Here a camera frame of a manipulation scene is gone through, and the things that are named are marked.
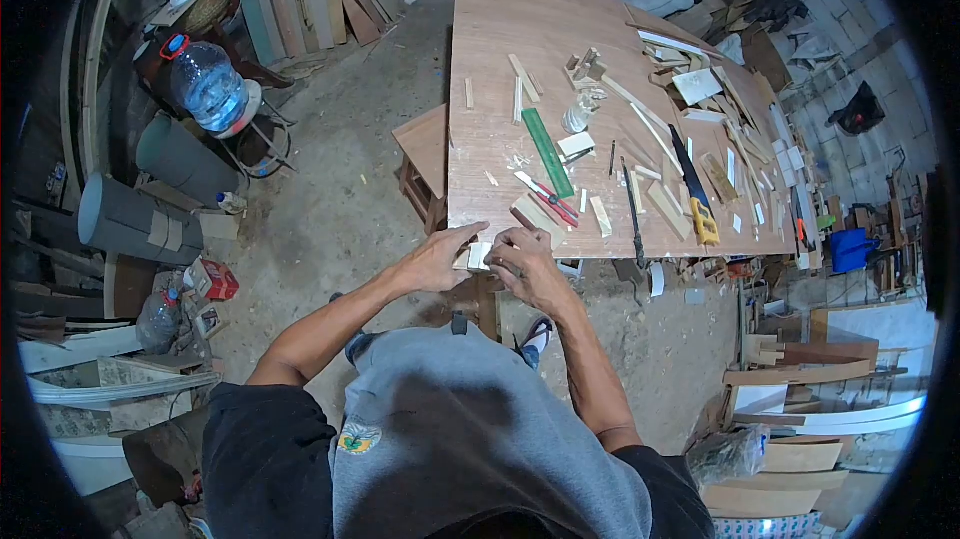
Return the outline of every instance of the wooden workbench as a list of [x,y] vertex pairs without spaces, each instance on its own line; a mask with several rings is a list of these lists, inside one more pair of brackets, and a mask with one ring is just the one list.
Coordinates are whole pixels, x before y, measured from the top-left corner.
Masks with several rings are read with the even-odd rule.
[[[706,255],[787,254],[794,251],[793,229],[785,216],[783,235],[775,231],[771,208],[764,210],[766,224],[759,227],[759,241],[752,230],[751,205],[746,197],[729,207],[716,200],[716,193],[707,175],[701,171],[700,156],[707,150],[726,165],[727,147],[736,147],[727,138],[720,123],[686,120],[680,117],[676,106],[665,91],[649,82],[654,65],[643,53],[644,45],[633,28],[625,24],[633,21],[647,29],[670,35],[710,51],[706,43],[662,18],[640,10],[628,9],[619,0],[456,0],[453,26],[453,54],[449,99],[449,154],[447,160],[448,223],[450,227],[489,220],[490,227],[480,240],[493,237],[518,222],[510,214],[510,204],[527,189],[514,177],[517,169],[514,156],[528,159],[522,169],[534,179],[550,185],[549,177],[537,152],[533,139],[523,124],[515,126],[513,100],[515,73],[507,58],[517,54],[522,65],[534,72],[544,90],[537,104],[531,104],[524,95],[524,107],[536,107],[550,137],[556,142],[569,133],[560,125],[561,116],[573,103],[575,92],[563,68],[571,54],[581,55],[588,47],[596,47],[601,60],[608,66],[607,75],[641,100],[667,123],[677,126],[682,138],[693,139],[694,164],[703,188],[710,198],[714,217],[719,224],[721,244],[705,248],[697,244],[696,233],[680,241],[667,226],[652,204],[646,203],[645,189],[649,181],[641,183],[641,198],[646,210],[640,216],[640,232],[647,257],[702,257]],[[730,60],[713,58],[714,65],[723,65],[737,91],[760,128],[769,145],[774,125],[767,110],[769,102],[750,72]],[[467,109],[465,78],[473,86],[473,110]],[[586,156],[570,166],[570,182],[577,194],[567,199],[574,209],[580,208],[581,190],[587,196],[599,195],[606,207],[613,234],[601,238],[593,208],[587,204],[580,214],[580,227],[567,233],[567,240],[555,252],[556,257],[634,257],[633,225],[627,190],[618,183],[620,158],[627,159],[633,168],[638,160],[621,147],[629,133],[634,141],[655,162],[664,161],[664,152],[654,137],[643,126],[629,104],[610,90],[609,98],[600,102],[601,108],[589,125],[590,135],[597,143],[596,157]],[[661,136],[670,140],[669,133]],[[612,142],[617,141],[616,163],[612,178],[608,178]],[[758,175],[761,169],[776,184],[787,210],[789,191],[783,177],[774,168],[776,159],[763,165],[751,159]],[[739,154],[738,165],[743,165]],[[489,172],[498,182],[494,186]],[[680,174],[673,173],[673,191],[677,195]],[[766,193],[770,204],[770,193]],[[732,228],[733,214],[742,220],[741,233]]]

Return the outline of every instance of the person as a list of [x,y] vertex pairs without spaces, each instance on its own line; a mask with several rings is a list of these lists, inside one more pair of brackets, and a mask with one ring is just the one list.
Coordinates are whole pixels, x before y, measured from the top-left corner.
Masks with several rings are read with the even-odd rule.
[[[217,537],[714,535],[683,458],[643,445],[545,231],[499,233],[486,262],[556,324],[572,411],[530,353],[473,324],[358,332],[393,300],[468,278],[453,261],[487,226],[431,234],[284,330],[246,385],[213,390],[202,480]],[[551,329],[537,321],[534,344],[545,347]],[[359,377],[345,389],[338,435],[304,386],[341,350]]]

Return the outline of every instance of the foot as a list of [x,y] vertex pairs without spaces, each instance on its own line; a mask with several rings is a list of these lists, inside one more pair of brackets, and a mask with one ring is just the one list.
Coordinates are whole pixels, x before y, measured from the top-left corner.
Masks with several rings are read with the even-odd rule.
[[527,346],[536,348],[538,353],[543,353],[546,346],[550,344],[550,337],[553,335],[553,323],[546,316],[541,316],[534,321],[530,331],[527,332],[527,338],[524,339],[520,348]]

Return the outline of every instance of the black bag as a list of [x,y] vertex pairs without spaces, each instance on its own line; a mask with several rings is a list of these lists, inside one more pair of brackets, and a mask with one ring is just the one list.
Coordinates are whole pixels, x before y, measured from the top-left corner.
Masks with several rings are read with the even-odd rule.
[[843,110],[834,112],[829,120],[830,124],[840,123],[840,128],[851,135],[866,133],[876,126],[880,121],[887,117],[883,113],[881,102],[874,95],[874,90],[866,81],[860,83],[860,88],[856,90],[856,95],[846,104]]

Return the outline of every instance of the gray cylinder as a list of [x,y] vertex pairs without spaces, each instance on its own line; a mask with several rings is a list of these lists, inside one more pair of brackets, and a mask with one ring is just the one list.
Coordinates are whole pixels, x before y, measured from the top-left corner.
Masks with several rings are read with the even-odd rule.
[[196,216],[99,172],[79,199],[77,233],[90,247],[168,264],[189,265],[204,248]]
[[233,168],[164,113],[158,114],[140,136],[136,167],[208,208],[217,207],[217,193],[236,192],[240,185]]

